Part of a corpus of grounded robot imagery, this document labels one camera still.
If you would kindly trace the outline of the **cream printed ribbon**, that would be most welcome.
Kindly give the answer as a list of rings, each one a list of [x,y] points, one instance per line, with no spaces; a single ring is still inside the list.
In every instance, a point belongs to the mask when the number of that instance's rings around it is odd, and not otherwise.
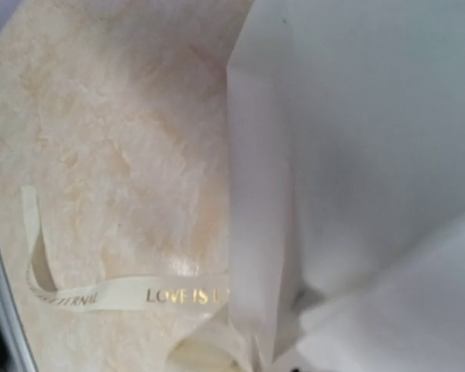
[[[229,322],[225,274],[117,277],[59,290],[46,258],[35,188],[25,186],[22,217],[29,263],[26,283],[39,300],[69,312],[165,311],[200,316],[201,323],[170,349],[166,363],[189,371],[253,371],[251,342]]]

